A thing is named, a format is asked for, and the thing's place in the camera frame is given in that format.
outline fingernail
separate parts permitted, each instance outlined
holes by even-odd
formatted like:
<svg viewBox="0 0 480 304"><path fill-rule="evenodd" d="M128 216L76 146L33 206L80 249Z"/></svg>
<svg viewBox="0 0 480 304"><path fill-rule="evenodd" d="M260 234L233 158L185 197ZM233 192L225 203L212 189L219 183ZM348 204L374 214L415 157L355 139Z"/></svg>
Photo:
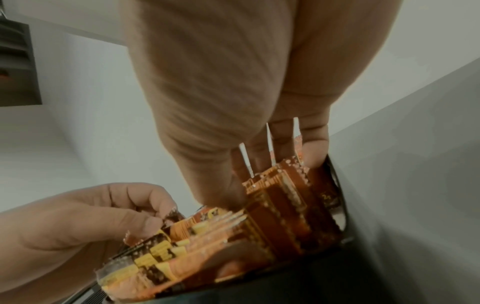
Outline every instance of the fingernail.
<svg viewBox="0 0 480 304"><path fill-rule="evenodd" d="M151 237L155 235L163 226L164 221L161 218L150 216L146 219L143 226L143 233L145 237Z"/></svg>

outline person's right hand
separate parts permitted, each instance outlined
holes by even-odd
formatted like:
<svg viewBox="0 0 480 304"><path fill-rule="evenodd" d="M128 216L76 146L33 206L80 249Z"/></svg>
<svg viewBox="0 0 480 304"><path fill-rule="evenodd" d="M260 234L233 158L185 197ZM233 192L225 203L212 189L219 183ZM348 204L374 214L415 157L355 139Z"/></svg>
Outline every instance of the person's right hand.
<svg viewBox="0 0 480 304"><path fill-rule="evenodd" d="M133 66L160 139L195 198L233 208L240 179L294 154L328 152L330 105L383 44L401 0L123 0Z"/></svg>

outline wall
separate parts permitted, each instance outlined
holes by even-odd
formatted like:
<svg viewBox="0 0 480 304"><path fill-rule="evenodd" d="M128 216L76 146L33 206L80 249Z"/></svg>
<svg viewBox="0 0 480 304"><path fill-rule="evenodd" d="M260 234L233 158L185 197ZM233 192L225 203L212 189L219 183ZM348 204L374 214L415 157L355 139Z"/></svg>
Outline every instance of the wall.
<svg viewBox="0 0 480 304"><path fill-rule="evenodd" d="M161 146L127 49L44 27L31 36L43 103L95 181L159 184L183 213L197 210Z"/></svg>
<svg viewBox="0 0 480 304"><path fill-rule="evenodd" d="M480 298L480 60L331 137L354 225L404 303Z"/></svg>
<svg viewBox="0 0 480 304"><path fill-rule="evenodd" d="M45 107L0 108L0 212L92 185Z"/></svg>

